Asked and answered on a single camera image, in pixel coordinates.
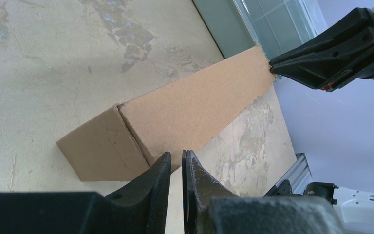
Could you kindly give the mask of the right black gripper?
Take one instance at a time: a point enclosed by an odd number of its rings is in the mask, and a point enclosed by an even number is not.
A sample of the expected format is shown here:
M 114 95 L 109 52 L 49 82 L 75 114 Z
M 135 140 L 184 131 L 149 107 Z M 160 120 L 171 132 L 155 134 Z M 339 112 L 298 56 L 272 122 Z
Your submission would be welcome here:
M 374 11 L 354 8 L 323 33 L 269 64 L 272 74 L 326 92 L 357 78 L 374 80 Z

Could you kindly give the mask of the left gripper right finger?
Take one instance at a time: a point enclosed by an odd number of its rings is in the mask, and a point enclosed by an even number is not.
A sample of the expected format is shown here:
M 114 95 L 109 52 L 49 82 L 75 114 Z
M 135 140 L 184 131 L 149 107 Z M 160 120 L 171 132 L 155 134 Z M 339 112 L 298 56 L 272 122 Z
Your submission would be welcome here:
M 324 198 L 306 195 L 239 197 L 216 180 L 192 150 L 182 156 L 187 234 L 343 234 Z

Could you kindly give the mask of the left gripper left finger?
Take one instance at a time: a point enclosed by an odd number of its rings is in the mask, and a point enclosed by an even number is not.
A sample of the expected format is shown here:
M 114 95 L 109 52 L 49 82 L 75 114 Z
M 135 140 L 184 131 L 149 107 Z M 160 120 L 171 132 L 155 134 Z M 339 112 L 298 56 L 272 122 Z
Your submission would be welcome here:
M 113 193 L 0 193 L 0 234 L 162 234 L 171 155 Z

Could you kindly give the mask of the brown cardboard box sheet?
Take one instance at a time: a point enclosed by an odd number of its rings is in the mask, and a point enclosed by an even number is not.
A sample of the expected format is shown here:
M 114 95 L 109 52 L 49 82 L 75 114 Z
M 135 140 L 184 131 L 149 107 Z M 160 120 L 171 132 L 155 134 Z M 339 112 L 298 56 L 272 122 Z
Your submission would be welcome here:
M 83 182 L 131 181 L 164 152 L 172 168 L 197 151 L 273 84 L 254 46 L 125 103 L 116 104 L 57 141 Z

